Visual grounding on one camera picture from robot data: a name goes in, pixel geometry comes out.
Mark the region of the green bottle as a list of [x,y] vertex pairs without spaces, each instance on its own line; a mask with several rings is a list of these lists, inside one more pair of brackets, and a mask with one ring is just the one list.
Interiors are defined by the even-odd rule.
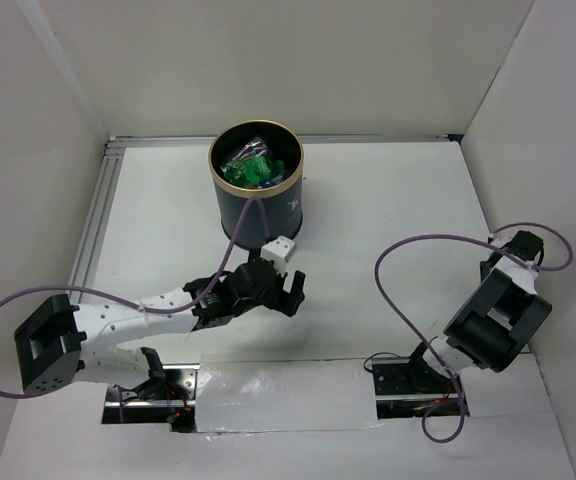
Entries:
[[286,172],[284,163],[269,157],[229,162],[222,166],[222,173],[231,185],[247,189],[258,189],[256,185],[260,180],[282,171]]

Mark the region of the clear bottle blue label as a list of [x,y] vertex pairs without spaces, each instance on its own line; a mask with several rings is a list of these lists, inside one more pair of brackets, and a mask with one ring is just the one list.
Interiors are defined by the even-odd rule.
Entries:
[[266,189],[266,188],[271,188],[271,187],[277,186],[277,185],[279,185],[285,181],[285,177],[286,177],[285,171],[279,172],[275,176],[260,180],[257,183],[256,187],[258,189]]

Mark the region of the clear wide-mouth plastic jar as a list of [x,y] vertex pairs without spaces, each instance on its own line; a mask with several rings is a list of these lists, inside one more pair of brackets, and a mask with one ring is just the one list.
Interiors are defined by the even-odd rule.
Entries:
[[223,164],[258,157],[272,157],[271,149],[261,136],[255,136],[245,144],[239,146],[232,153],[228,154],[223,161]]

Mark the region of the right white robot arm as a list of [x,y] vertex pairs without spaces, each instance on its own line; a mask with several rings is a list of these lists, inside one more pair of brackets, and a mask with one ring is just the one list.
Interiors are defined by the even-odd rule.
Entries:
[[492,252],[479,263],[480,284],[429,346],[419,345],[404,369],[409,388],[427,393],[432,388],[455,391],[449,376],[476,366],[501,372],[524,349],[552,312],[537,293],[538,273],[513,262],[537,263],[544,242],[519,230],[491,244],[509,255]]

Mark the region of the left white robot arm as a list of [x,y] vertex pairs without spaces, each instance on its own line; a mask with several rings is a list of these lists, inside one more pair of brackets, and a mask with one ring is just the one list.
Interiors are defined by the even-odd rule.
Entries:
[[123,344],[225,326],[257,307],[292,317],[305,299],[306,276],[295,271],[289,289],[286,278],[273,262],[253,256],[217,280],[196,279],[136,308],[73,304],[65,294],[53,295],[14,332],[22,391],[36,397],[92,382],[155,398],[166,377],[159,354],[145,346],[125,350]]

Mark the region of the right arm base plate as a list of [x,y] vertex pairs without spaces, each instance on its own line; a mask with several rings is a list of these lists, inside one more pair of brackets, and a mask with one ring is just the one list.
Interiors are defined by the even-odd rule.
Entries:
[[454,385],[434,370],[399,358],[378,358],[369,369],[378,419],[460,415]]

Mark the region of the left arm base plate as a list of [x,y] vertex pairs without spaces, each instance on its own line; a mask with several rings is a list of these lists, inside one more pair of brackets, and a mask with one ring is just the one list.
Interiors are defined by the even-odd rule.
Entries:
[[116,387],[109,387],[102,423],[164,424],[174,432],[194,432],[199,367],[199,364],[165,365],[164,384],[149,394],[119,392]]

